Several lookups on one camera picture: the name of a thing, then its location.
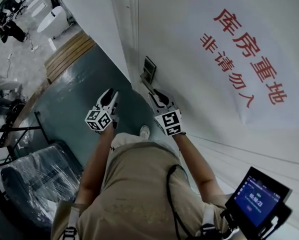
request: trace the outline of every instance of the wooden pallet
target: wooden pallet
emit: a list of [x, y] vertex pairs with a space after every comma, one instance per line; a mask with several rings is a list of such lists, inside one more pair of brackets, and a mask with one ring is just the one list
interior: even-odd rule
[[72, 37], [45, 62], [49, 83], [53, 83], [70, 65], [95, 44], [94, 40], [83, 30]]

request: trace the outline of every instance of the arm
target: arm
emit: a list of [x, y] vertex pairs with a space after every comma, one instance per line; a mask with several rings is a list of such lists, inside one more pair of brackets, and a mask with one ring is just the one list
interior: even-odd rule
[[208, 162], [186, 135], [176, 134], [173, 138], [198, 187], [201, 198], [208, 202], [211, 197], [224, 195]]
[[83, 172], [76, 204], [90, 206], [100, 194], [113, 137], [114, 128], [111, 123], [100, 135], [96, 149]]

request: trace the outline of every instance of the screen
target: screen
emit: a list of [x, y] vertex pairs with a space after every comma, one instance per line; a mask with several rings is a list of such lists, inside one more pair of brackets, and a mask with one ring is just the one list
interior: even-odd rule
[[258, 227], [279, 202], [280, 196], [269, 190], [261, 181], [248, 177], [234, 197], [235, 202]]

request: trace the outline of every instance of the forearm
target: forearm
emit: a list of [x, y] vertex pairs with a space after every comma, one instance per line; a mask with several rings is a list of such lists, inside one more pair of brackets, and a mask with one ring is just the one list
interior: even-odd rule
[[101, 134], [96, 149], [92, 153], [81, 177], [79, 189], [93, 191], [95, 198], [101, 191], [113, 134], [112, 130]]
[[208, 162], [186, 135], [176, 134], [173, 138], [197, 186], [216, 179]]

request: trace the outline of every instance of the plastic wrap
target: plastic wrap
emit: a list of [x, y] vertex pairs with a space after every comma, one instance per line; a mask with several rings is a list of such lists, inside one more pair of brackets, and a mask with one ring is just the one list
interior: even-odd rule
[[57, 203], [75, 200], [81, 165], [53, 145], [22, 157], [2, 169], [8, 198], [19, 212], [40, 228], [51, 228]]

